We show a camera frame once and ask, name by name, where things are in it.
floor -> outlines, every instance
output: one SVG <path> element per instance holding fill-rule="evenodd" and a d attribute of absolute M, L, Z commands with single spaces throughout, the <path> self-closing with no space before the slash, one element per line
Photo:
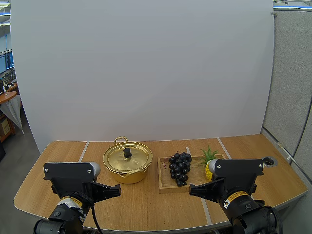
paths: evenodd
<path fill-rule="evenodd" d="M 40 156 L 23 109 L 20 114 L 25 135 L 16 127 L 16 134 L 2 143 L 6 155 L 0 162 L 0 234 L 31 234 L 38 220 L 13 204 L 20 185 Z"/>

grape bunch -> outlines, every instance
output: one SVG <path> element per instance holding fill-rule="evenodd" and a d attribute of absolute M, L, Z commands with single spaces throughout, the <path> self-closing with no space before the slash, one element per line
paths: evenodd
<path fill-rule="evenodd" d="M 175 179 L 178 187 L 186 185 L 186 181 L 189 178 L 187 173 L 191 170 L 191 161 L 191 155 L 185 152 L 180 154 L 176 153 L 169 158 L 171 178 Z"/>

ceiling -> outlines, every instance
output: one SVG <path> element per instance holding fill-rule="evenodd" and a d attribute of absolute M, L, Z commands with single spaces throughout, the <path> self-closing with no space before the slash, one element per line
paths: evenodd
<path fill-rule="evenodd" d="M 11 14 L 10 2 L 11 2 L 10 0 L 9 1 L 0 0 L 0 37 L 10 33 L 10 14 Z"/>

pot lid knob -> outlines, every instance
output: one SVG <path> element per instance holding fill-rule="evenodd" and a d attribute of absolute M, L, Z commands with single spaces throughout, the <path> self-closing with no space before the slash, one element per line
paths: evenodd
<path fill-rule="evenodd" d="M 124 153 L 124 157 L 125 158 L 129 158 L 129 157 L 131 157 L 132 156 L 132 153 L 130 152 L 130 148 L 124 148 L 123 149 L 123 153 Z"/>

wooden tray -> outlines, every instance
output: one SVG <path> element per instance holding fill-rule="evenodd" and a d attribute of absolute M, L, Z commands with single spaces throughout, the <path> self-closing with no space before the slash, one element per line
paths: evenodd
<path fill-rule="evenodd" d="M 224 154 L 216 154 L 216 158 L 225 158 Z M 170 168 L 167 157 L 158 158 L 158 178 L 159 178 L 159 193 L 185 193 L 189 190 L 189 185 L 201 185 L 208 183 L 205 174 L 205 165 L 201 160 L 203 156 L 192 156 L 191 170 L 187 173 L 189 179 L 186 181 L 187 185 L 178 187 L 176 181 L 170 177 Z"/>

